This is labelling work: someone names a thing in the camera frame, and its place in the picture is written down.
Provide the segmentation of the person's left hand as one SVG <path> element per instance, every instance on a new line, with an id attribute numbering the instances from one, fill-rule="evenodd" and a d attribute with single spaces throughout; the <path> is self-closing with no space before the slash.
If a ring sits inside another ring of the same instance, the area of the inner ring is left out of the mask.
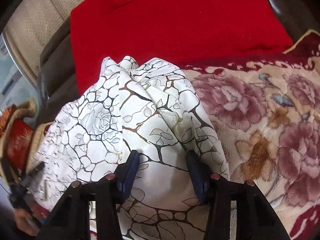
<path id="1" fill-rule="evenodd" d="M 17 208 L 14 211 L 14 218 L 17 227 L 28 234 L 29 236 L 36 236 L 38 233 L 38 230 L 35 229 L 34 226 L 32 226 L 32 217 L 37 218 L 39 221 L 43 219 L 43 215 L 41 211 L 39 211 L 37 208 L 32 209 L 33 214 L 31 215 L 29 212 L 27 212 L 25 209 Z"/>

